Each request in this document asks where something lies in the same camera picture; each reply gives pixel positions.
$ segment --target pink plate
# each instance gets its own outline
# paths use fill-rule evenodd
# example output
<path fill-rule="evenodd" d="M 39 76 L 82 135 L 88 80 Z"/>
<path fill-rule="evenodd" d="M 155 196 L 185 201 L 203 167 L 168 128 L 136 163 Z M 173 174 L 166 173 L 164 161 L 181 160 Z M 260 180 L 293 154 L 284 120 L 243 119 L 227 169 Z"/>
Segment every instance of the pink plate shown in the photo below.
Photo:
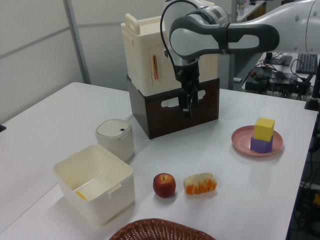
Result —
<path fill-rule="evenodd" d="M 272 150 L 267 153 L 258 153 L 250 149 L 251 137 L 254 135 L 255 126 L 243 126 L 238 128 L 232 133 L 231 140 L 233 146 L 240 152 L 255 156 L 255 157 L 266 157 L 277 154 L 284 144 L 284 141 L 279 133 L 273 131 L 273 143 Z"/>

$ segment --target canister lid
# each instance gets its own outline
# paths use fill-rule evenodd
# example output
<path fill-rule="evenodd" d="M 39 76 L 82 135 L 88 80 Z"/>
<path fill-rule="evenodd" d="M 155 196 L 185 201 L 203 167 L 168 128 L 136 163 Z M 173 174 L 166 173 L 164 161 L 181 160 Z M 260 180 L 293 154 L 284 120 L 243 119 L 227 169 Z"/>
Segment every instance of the canister lid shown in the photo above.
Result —
<path fill-rule="evenodd" d="M 110 119 L 102 123 L 96 130 L 99 135 L 114 138 L 124 134 L 130 128 L 127 121 Z"/>

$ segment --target brown wooden box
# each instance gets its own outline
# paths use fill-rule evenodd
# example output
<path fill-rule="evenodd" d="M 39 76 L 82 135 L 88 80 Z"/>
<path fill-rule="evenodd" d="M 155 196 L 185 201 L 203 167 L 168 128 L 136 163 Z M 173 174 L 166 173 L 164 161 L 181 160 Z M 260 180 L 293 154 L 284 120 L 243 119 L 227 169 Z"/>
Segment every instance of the brown wooden box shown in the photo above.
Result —
<path fill-rule="evenodd" d="M 200 83 L 199 91 L 205 90 L 205 95 L 198 104 L 191 104 L 192 117 L 186 117 L 179 106 L 161 106 L 162 101 L 177 98 L 180 89 L 143 96 L 130 78 L 127 79 L 132 113 L 149 139 L 219 118 L 219 78 Z"/>

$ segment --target purple block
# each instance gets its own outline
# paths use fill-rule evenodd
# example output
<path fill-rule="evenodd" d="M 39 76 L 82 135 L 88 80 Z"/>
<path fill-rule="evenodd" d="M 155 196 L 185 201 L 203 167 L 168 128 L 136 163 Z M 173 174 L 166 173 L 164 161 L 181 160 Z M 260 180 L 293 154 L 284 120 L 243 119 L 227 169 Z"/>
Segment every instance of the purple block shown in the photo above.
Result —
<path fill-rule="evenodd" d="M 252 136 L 250 149 L 259 154 L 269 153 L 272 149 L 273 140 L 274 140 L 274 136 L 271 137 L 270 141 L 255 139 L 254 136 Z"/>

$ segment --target keyboard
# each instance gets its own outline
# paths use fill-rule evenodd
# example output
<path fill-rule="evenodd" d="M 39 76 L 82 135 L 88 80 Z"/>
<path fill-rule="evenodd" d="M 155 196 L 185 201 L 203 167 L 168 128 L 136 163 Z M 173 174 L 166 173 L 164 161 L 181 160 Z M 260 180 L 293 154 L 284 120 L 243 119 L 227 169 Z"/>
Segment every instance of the keyboard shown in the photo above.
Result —
<path fill-rule="evenodd" d="M 297 74 L 316 75 L 318 69 L 318 55 L 299 53 L 295 67 Z"/>

